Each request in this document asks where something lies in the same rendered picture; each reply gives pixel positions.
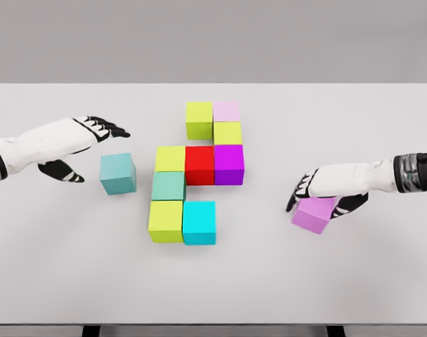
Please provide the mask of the dusty teal cube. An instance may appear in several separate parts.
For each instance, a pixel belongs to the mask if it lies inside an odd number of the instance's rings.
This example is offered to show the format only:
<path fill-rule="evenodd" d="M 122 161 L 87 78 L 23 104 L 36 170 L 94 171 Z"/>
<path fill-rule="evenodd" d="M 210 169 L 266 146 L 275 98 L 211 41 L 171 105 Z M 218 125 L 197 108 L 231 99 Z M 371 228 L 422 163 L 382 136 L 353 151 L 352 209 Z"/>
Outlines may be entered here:
<path fill-rule="evenodd" d="M 109 154 L 100 158 L 100 182 L 108 195 L 136 191 L 136 166 L 131 153 Z"/>

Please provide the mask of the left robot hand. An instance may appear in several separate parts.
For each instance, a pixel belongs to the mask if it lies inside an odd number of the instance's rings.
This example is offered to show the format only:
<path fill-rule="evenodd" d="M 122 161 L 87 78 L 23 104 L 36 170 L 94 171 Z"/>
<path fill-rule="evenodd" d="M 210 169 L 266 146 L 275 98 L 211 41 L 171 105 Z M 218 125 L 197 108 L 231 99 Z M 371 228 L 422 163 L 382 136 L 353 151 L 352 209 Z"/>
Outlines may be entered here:
<path fill-rule="evenodd" d="M 44 175 L 61 182 L 83 183 L 79 175 L 63 159 L 87 151 L 109 138 L 129 138 L 124 128 L 95 116 L 66 118 L 33 130 L 38 140 L 34 161 Z"/>

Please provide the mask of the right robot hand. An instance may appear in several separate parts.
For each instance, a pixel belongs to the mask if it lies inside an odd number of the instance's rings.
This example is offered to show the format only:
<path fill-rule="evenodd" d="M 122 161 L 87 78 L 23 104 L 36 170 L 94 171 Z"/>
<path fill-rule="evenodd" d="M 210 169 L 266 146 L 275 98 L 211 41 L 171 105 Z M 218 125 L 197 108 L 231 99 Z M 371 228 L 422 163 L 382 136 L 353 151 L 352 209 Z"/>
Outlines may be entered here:
<path fill-rule="evenodd" d="M 331 212 L 335 219 L 360 208 L 369 199 L 369 164 L 332 164 L 321 166 L 304 174 L 293 191 L 286 212 L 290 212 L 302 199 L 338 197 Z"/>

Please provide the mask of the pale pink cube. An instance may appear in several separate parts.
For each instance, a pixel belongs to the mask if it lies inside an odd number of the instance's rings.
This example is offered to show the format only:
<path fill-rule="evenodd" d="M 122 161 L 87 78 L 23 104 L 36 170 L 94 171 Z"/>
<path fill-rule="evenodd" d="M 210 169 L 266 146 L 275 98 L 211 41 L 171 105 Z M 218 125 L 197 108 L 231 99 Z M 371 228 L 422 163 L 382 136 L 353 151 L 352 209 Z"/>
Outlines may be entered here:
<path fill-rule="evenodd" d="M 240 121 L 240 110 L 238 101 L 214 101 L 213 121 Z"/>

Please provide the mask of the bright cyan cube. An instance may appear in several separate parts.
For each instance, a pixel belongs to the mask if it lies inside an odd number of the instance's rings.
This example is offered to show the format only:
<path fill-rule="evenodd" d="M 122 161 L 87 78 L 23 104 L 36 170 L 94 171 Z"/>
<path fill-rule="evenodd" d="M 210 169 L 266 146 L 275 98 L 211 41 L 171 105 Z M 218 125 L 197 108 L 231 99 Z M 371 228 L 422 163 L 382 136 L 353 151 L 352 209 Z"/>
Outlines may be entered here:
<path fill-rule="evenodd" d="M 216 203 L 185 201 L 182 233 L 186 245 L 216 244 Z"/>

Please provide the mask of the purple cube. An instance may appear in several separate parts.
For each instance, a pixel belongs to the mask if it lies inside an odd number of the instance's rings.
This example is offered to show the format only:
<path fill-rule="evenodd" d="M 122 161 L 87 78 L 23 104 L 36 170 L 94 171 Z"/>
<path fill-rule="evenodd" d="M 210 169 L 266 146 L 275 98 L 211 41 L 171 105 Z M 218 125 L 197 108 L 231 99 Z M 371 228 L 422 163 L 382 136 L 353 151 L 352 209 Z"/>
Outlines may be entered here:
<path fill-rule="evenodd" d="M 215 185 L 243 185 L 243 145 L 214 146 Z"/>

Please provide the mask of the mint green cube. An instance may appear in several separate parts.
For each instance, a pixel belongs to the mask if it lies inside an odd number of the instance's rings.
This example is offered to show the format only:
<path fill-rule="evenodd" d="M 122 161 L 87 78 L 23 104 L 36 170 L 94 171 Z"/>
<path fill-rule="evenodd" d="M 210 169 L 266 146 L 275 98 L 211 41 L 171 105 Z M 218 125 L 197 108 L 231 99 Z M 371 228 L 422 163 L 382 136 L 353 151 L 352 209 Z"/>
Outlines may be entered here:
<path fill-rule="evenodd" d="M 152 201 L 183 201 L 185 196 L 185 174 L 182 171 L 154 173 Z"/>

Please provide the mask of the red cube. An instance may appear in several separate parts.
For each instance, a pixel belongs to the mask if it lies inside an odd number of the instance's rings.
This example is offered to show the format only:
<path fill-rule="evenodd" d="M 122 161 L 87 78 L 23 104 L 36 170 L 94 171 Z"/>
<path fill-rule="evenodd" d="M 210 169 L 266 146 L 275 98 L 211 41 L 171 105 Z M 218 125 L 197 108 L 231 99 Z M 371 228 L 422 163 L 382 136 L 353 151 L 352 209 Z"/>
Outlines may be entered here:
<path fill-rule="evenodd" d="M 185 148 L 185 178 L 187 185 L 214 185 L 214 147 Z"/>

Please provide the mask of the orchid pink cube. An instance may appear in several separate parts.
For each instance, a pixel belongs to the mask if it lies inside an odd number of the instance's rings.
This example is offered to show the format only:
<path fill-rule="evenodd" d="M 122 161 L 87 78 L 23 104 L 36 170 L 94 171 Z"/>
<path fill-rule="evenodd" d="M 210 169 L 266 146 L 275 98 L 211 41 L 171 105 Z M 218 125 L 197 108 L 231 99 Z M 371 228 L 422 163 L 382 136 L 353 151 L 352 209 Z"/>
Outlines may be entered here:
<path fill-rule="evenodd" d="M 291 222 L 315 234 L 321 234 L 328 225 L 335 207 L 336 197 L 301 199 Z"/>

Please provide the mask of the yellow-green cube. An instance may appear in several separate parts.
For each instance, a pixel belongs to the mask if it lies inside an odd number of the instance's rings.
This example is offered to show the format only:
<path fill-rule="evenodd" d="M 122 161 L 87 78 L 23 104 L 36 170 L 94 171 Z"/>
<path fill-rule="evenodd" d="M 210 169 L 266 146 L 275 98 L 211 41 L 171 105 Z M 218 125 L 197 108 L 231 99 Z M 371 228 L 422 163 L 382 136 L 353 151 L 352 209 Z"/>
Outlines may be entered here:
<path fill-rule="evenodd" d="M 214 131 L 213 103 L 187 102 L 185 125 L 188 140 L 211 140 Z"/>
<path fill-rule="evenodd" d="M 184 172 L 185 146 L 158 146 L 155 158 L 156 172 Z"/>
<path fill-rule="evenodd" d="M 214 145 L 241 145 L 242 127 L 239 121 L 215 121 L 213 123 Z"/>
<path fill-rule="evenodd" d="M 182 228 L 182 201 L 151 201 L 148 232 L 154 243 L 183 243 Z"/>

